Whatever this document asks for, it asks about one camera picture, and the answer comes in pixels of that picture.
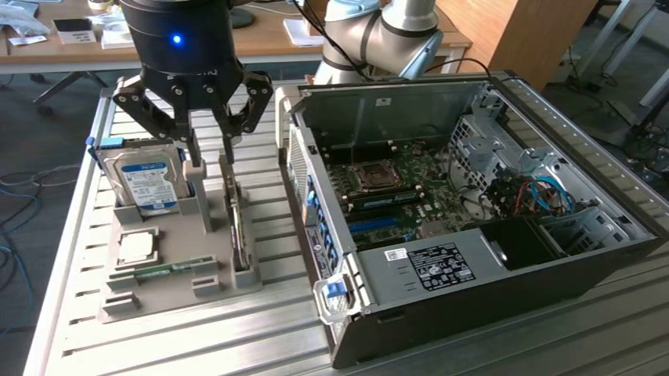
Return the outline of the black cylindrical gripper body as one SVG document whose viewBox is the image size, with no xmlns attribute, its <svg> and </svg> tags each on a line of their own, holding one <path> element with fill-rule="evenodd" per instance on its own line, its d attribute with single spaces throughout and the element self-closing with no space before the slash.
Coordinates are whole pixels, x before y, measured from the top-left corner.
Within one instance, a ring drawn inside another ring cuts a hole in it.
<svg viewBox="0 0 669 376">
<path fill-rule="evenodd" d="M 183 77 L 193 109 L 209 105 L 204 85 L 227 104 L 243 81 L 229 2 L 121 1 L 120 6 L 141 64 Z"/>
</svg>

